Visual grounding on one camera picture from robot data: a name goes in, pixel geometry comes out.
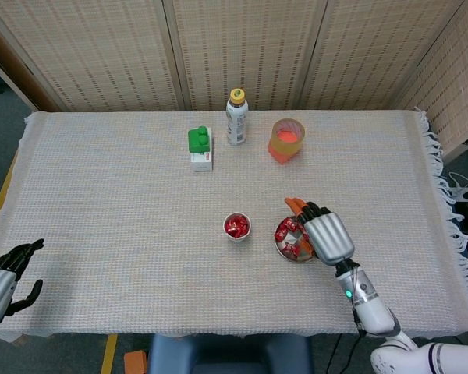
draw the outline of white bottle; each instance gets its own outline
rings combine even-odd
[[[244,98],[244,91],[235,88],[227,101],[225,110],[227,120],[227,140],[233,146],[238,146],[246,140],[246,114],[248,113],[248,102]]]

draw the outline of cable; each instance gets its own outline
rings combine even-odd
[[[329,368],[331,368],[331,363],[333,362],[333,357],[335,357],[336,348],[338,348],[338,344],[340,343],[342,336],[343,334],[341,333],[338,335],[338,339],[336,339],[335,346],[333,347],[333,352],[331,353],[331,356],[329,357],[328,367],[326,368],[326,374],[329,374]]]
[[[456,187],[461,187],[461,185],[456,181],[456,179],[453,177],[453,175],[458,176],[460,178],[463,178],[465,181],[468,182],[468,178],[465,177],[464,175],[461,175],[460,173],[455,173],[454,171],[449,172],[449,177],[452,179],[452,181],[456,184]]]
[[[357,347],[357,345],[358,345],[358,343],[360,342],[361,339],[362,339],[362,336],[359,335],[359,337],[356,339],[356,342],[353,344],[352,349],[350,350],[349,359],[347,360],[346,365],[342,369],[340,374],[343,374],[349,368],[350,362],[352,361],[353,352],[355,351],[355,349],[356,349],[356,347]]]

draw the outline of green box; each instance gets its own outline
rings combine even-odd
[[[210,137],[205,126],[189,130],[187,137],[189,138],[190,153],[210,152]]]

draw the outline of gray carpet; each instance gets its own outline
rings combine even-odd
[[[23,118],[29,108],[6,86],[0,86],[0,188],[23,134]],[[468,152],[448,166],[468,176]],[[312,338],[316,373],[325,373],[338,335],[317,335]],[[468,344],[468,333],[459,336]],[[334,355],[330,373],[338,373],[344,367],[356,336],[344,335]],[[151,336],[139,334],[120,335],[116,347],[113,373],[123,373],[123,355],[127,351],[148,351]],[[436,339],[458,344],[454,337]],[[58,373],[92,374],[101,371],[106,336],[94,334],[56,334],[49,338],[23,337],[15,344],[0,341],[0,374]],[[418,344],[427,340],[417,339]],[[369,355],[381,344],[381,340],[365,338],[353,353],[349,373],[373,373]]]

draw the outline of robotic hand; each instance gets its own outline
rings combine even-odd
[[[37,300],[41,291],[43,281],[41,279],[34,283],[31,293],[25,300],[12,302],[12,295],[16,290],[16,284],[21,279],[24,270],[30,262],[31,256],[44,246],[44,239],[37,240],[32,244],[18,245],[9,253],[0,256],[0,322],[4,316],[12,316]]]
[[[468,374],[468,346],[427,344],[419,348],[402,332],[362,267],[351,260],[355,248],[336,213],[300,199],[286,198],[285,202],[305,227],[318,259],[335,266],[359,334],[386,339],[370,357],[377,374]]]

